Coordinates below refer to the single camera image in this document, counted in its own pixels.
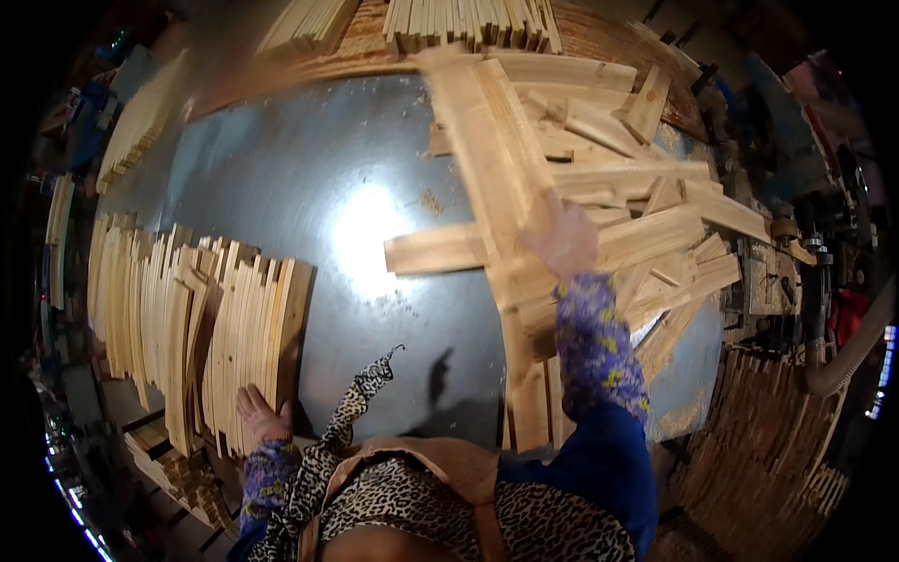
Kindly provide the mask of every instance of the wood pile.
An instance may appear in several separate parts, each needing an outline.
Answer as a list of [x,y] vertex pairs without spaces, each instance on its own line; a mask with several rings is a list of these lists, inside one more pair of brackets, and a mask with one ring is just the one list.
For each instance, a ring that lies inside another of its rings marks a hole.
[[448,143],[459,160],[476,221],[386,241],[387,268],[485,268],[506,350],[503,447],[560,447],[571,425],[550,361],[556,280],[517,242],[539,223],[544,191],[586,208],[596,270],[613,274],[631,326],[667,313],[637,350],[649,380],[704,298],[740,280],[736,256],[703,222],[764,236],[764,219],[726,198],[706,163],[676,162],[646,142],[665,103],[657,71],[631,94],[634,68],[595,60],[497,52],[482,61],[450,47],[419,59],[432,130],[444,137],[432,144]]
[[144,408],[147,383],[165,396],[165,427],[181,454],[209,429],[220,455],[245,456],[254,444],[236,415],[237,389],[254,383],[275,410],[290,399],[312,267],[223,238],[190,247],[192,235],[98,219],[88,313],[112,376],[129,374]]
[[490,45],[563,52],[549,0],[393,0],[382,34],[395,57],[453,42],[475,53]]
[[125,433],[124,437],[134,464],[181,507],[213,529],[237,531],[216,486],[212,467],[201,452],[188,458],[169,450],[158,459],[150,459],[147,452],[167,439],[162,420]]
[[97,192],[106,193],[156,143],[175,111],[188,70],[188,50],[171,60],[134,94],[122,110],[97,174]]
[[47,235],[45,244],[49,246],[49,295],[52,307],[64,310],[66,299],[63,294],[63,270],[66,260],[66,233],[68,231],[68,213],[72,208],[72,196],[75,193],[75,182],[72,174],[59,176],[53,183],[53,200],[50,202],[50,214],[47,218]]
[[797,558],[848,479],[822,463],[845,391],[802,391],[801,368],[722,354],[704,430],[671,479],[676,500],[718,544],[746,559]]
[[359,2],[292,0],[265,34],[256,53],[333,53]]

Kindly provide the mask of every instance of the red object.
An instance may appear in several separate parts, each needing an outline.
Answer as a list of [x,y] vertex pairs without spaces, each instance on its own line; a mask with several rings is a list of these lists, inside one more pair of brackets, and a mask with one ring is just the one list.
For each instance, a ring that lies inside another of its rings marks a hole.
[[854,293],[848,289],[840,289],[840,293],[832,302],[832,313],[827,327],[836,334],[837,348],[841,348],[855,334],[861,324],[861,318],[868,312],[871,303],[868,297]]

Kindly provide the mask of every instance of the person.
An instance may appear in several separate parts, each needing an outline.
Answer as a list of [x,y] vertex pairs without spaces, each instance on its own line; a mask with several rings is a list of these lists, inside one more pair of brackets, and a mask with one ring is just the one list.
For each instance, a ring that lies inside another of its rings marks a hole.
[[393,350],[356,376],[321,439],[291,443],[254,387],[237,406],[258,441],[246,460],[240,538],[229,560],[628,560],[649,547],[658,514],[645,446],[649,396],[593,271],[596,231],[583,210],[546,196],[548,220],[521,242],[555,274],[563,408],[576,430],[548,465],[500,460],[451,438],[352,445],[352,423],[393,378]]

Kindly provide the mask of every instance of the flexible duct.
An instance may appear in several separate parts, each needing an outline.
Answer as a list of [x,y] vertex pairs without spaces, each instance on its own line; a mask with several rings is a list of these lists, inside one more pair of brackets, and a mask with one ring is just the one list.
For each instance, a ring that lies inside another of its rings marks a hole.
[[850,381],[855,370],[868,357],[868,352],[883,337],[886,325],[893,320],[895,304],[896,279],[894,274],[877,295],[874,304],[862,317],[859,328],[831,362],[823,363],[823,338],[813,343],[806,343],[804,375],[809,394],[828,397]]

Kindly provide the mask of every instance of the leopard print apron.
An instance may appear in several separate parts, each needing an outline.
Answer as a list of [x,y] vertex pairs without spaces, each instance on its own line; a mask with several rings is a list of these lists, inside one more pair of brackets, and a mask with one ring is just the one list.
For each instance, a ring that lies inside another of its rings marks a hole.
[[284,509],[249,560],[313,560],[319,545],[361,525],[409,532],[466,562],[636,559],[609,513],[542,484],[496,481],[496,455],[471,443],[387,438],[353,450],[352,423],[393,378],[399,347],[356,376],[321,441],[303,450]]

